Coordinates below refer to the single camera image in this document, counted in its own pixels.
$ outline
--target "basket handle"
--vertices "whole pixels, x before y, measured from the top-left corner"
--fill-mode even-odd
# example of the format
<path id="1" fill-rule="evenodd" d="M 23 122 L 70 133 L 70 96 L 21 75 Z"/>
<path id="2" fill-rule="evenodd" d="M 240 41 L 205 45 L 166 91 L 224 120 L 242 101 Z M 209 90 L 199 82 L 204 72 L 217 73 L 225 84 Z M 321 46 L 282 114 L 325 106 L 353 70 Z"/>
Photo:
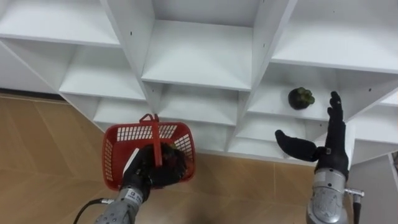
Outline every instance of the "basket handle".
<path id="1" fill-rule="evenodd" d="M 159 122 L 159 117 L 157 116 L 157 114 L 155 114 L 155 118 L 151 115 L 151 114 L 145 114 L 140 120 L 139 122 L 141 124 L 143 123 L 153 123 L 154 121 Z"/>
<path id="2" fill-rule="evenodd" d="M 145 114 L 140 120 L 140 124 L 150 124 L 152 125 L 152 137 L 154 139 L 154 157 L 155 157 L 155 166 L 162 166 L 162 150 L 160 147 L 160 137 L 159 137 L 159 117 L 155 114 L 153 117 L 151 114 Z"/>

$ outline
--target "robotic thumb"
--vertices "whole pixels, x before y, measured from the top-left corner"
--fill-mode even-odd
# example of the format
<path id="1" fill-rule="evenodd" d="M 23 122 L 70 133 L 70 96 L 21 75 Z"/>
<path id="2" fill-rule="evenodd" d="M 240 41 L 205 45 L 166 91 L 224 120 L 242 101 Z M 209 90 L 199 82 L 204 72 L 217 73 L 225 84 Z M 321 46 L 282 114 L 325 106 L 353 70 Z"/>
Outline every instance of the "robotic thumb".
<path id="1" fill-rule="evenodd" d="M 318 160 L 317 146 L 313 142 L 289 137 L 281 130 L 275 132 L 275 138 L 279 147 L 287 155 L 307 162 Z"/>

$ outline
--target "white wall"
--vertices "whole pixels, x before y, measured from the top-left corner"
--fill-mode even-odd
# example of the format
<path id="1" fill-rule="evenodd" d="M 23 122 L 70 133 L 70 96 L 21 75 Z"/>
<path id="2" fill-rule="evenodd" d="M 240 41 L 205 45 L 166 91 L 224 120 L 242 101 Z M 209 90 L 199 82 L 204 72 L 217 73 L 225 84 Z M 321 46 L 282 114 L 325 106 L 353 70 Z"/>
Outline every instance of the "white wall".
<path id="1" fill-rule="evenodd" d="M 360 224 L 398 223 L 398 178 L 392 156 L 351 167 L 348 185 L 365 191 Z"/>
<path id="2" fill-rule="evenodd" d="M 0 44 L 0 88 L 55 93 Z"/>

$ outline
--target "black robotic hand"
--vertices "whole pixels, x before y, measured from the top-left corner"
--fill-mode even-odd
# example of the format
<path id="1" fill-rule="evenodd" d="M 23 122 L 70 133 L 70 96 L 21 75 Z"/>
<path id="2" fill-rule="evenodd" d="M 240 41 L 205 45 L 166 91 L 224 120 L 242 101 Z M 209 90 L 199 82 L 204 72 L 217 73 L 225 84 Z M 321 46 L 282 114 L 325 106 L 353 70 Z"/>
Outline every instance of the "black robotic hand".
<path id="1" fill-rule="evenodd" d="M 173 149 L 168 144 L 160 145 L 162 150 L 162 166 L 155 166 L 154 146 L 144 146 L 138 150 L 135 158 L 123 174 L 122 188 L 131 186 L 138 188 L 145 202 L 151 188 L 162 188 L 178 183 L 187 169 L 184 153 Z"/>
<path id="2" fill-rule="evenodd" d="M 348 156 L 345 151 L 346 125 L 343 121 L 341 99 L 337 92 L 331 93 L 328 108 L 329 126 L 325 147 L 317 147 L 315 143 L 299 138 L 286 136 L 277 130 L 275 137 L 279 147 L 289 156 L 307 162 L 318 160 L 315 170 L 331 168 L 340 171 L 348 180 Z"/>

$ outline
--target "white label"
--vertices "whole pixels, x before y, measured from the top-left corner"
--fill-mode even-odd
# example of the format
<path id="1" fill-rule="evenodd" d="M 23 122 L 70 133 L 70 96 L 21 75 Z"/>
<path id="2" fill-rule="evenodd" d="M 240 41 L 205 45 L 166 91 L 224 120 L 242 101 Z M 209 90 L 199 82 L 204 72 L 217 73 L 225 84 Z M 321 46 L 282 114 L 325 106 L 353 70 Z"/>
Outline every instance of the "white label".
<path id="1" fill-rule="evenodd" d="M 126 199 L 132 200 L 138 206 L 142 204 L 142 197 L 141 195 L 137 194 L 137 192 L 133 189 L 129 189 L 126 194 Z"/>
<path id="2" fill-rule="evenodd" d="M 132 163 L 132 161 L 134 160 L 134 158 L 136 158 L 136 155 L 138 154 L 138 151 L 139 151 L 139 148 L 136 148 L 136 149 L 132 152 L 132 154 L 131 154 L 129 160 L 127 161 L 126 165 L 124 166 L 123 174 L 124 174 L 125 171 L 129 168 L 129 166 L 130 166 L 130 164 Z"/>
<path id="3" fill-rule="evenodd" d="M 315 174 L 314 182 L 324 182 L 324 181 L 326 181 L 326 172 L 319 172 Z"/>

